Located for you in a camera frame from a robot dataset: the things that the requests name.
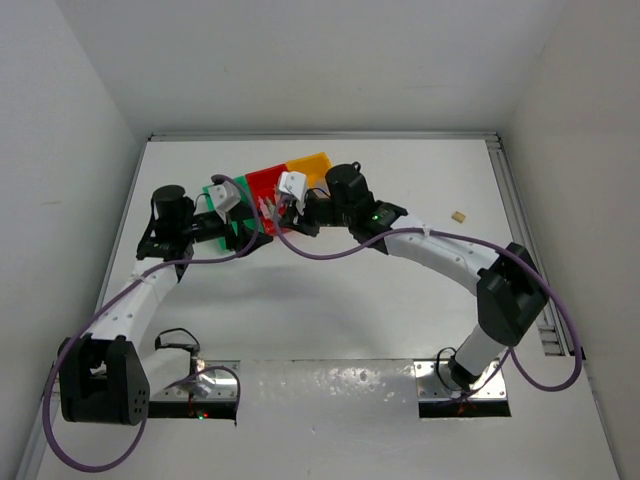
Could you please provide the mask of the aluminium frame rail back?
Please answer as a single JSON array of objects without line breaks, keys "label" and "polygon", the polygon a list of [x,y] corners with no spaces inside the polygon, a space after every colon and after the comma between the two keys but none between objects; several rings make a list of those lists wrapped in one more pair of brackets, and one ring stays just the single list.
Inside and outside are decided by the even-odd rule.
[{"label": "aluminium frame rail back", "polygon": [[499,142],[496,132],[483,131],[200,131],[154,133],[148,142],[271,140],[483,140]]}]

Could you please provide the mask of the red plastic bin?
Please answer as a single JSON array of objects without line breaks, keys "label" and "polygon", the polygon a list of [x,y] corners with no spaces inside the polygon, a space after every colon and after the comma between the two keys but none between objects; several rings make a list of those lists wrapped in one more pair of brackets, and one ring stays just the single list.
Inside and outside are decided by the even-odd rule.
[{"label": "red plastic bin", "polygon": [[254,171],[246,175],[246,180],[249,186],[249,190],[258,209],[263,231],[270,235],[275,235],[275,227],[273,225],[272,217],[265,219],[258,206],[258,198],[262,197],[267,203],[267,198],[270,197],[275,203],[277,203],[278,191],[277,183],[282,172],[287,172],[285,164],[275,165],[263,170]]}]

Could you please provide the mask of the green plastic bin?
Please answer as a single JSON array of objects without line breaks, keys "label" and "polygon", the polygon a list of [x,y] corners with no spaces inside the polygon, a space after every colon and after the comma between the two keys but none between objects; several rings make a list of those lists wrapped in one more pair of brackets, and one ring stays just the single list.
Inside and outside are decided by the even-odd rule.
[{"label": "green plastic bin", "polygon": [[264,228],[259,209],[257,214],[252,211],[255,204],[248,177],[237,176],[234,181],[239,185],[227,181],[218,181],[205,186],[203,194],[209,212],[222,221],[223,235],[219,239],[223,250],[240,251],[250,241],[255,231],[259,232],[254,247],[259,246]]}]

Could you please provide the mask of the green correction tape case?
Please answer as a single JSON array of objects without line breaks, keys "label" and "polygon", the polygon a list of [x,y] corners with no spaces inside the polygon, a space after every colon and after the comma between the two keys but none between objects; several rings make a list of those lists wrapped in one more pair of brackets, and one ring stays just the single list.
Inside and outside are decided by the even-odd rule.
[{"label": "green correction tape case", "polygon": [[270,197],[267,198],[267,206],[269,208],[270,215],[274,216],[277,213],[277,205]]}]

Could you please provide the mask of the yellow eraser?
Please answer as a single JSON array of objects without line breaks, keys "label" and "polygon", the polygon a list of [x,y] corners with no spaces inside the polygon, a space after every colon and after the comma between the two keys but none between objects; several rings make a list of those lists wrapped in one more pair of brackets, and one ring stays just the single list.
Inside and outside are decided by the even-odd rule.
[{"label": "yellow eraser", "polygon": [[466,216],[463,213],[456,211],[451,215],[451,219],[458,223],[463,223],[466,219]]}]

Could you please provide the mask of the yellow plastic bin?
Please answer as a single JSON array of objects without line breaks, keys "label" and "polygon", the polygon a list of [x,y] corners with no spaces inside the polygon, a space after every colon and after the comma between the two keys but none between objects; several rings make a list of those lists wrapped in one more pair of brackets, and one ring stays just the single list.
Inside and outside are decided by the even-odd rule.
[{"label": "yellow plastic bin", "polygon": [[307,177],[309,188],[327,187],[325,176],[332,168],[332,163],[325,152],[294,159],[285,163],[289,172],[299,172]]}]

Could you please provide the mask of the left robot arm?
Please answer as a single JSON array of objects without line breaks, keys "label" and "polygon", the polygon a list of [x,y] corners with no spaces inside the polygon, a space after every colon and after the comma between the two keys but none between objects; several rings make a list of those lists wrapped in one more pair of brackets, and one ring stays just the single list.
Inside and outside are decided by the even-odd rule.
[{"label": "left robot arm", "polygon": [[137,425],[146,418],[155,390],[138,348],[163,299],[193,264],[195,244],[222,238],[234,257],[242,257],[269,242],[266,234],[245,224],[259,218],[247,188],[218,178],[209,194],[214,210],[199,213],[179,185],[153,192],[128,282],[78,340],[67,340],[59,350],[65,420]]}]

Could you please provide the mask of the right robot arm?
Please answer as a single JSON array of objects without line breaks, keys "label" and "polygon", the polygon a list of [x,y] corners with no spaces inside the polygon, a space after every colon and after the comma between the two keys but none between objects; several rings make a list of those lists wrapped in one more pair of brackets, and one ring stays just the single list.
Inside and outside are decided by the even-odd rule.
[{"label": "right robot arm", "polygon": [[357,162],[328,170],[329,193],[312,191],[305,174],[280,175],[274,225],[315,237],[323,227],[344,227],[359,245],[424,266],[468,290],[477,324],[453,353],[453,387],[469,391],[503,351],[517,346],[548,302],[527,249],[517,243],[485,255],[475,242],[437,234],[405,208],[375,199]]}]

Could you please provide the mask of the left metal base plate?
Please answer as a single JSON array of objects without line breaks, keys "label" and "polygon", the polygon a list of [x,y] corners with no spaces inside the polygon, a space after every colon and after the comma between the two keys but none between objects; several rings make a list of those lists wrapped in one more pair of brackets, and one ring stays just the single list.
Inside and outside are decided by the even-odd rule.
[{"label": "left metal base plate", "polygon": [[240,397],[238,360],[197,360],[190,376],[174,380],[151,396],[155,402],[236,402]]}]

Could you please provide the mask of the pink correction tape case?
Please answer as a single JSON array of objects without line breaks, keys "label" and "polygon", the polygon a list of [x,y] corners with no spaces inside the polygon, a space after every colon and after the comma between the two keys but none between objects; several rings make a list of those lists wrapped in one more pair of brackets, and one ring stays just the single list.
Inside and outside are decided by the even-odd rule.
[{"label": "pink correction tape case", "polygon": [[260,210],[262,216],[265,219],[270,219],[271,218],[271,210],[270,210],[268,204],[265,202],[265,200],[262,197],[258,198],[258,206],[259,206],[259,210]]}]

